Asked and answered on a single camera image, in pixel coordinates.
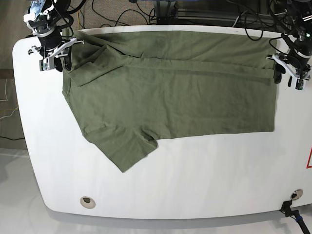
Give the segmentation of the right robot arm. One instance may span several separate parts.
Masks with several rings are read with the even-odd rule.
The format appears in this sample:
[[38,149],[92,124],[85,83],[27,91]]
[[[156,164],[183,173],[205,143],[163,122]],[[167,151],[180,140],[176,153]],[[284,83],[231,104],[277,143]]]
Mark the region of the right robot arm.
[[69,0],[32,0],[30,7],[23,16],[23,21],[37,37],[40,46],[32,46],[28,54],[40,56],[39,70],[49,71],[72,68],[71,52],[76,43],[84,43],[74,36],[72,14],[78,12],[86,3],[81,3],[69,10]]

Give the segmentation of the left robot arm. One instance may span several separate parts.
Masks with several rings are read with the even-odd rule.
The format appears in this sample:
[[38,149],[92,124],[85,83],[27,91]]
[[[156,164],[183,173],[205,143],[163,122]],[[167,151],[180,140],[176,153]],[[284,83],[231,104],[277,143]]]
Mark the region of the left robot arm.
[[288,46],[286,53],[276,49],[276,53],[266,58],[274,61],[274,82],[279,84],[283,74],[290,75],[288,86],[302,91],[310,80],[312,66],[312,2],[310,0],[283,0],[286,14],[285,23],[271,9],[271,1],[266,1],[269,16],[284,32],[275,39],[282,39]]

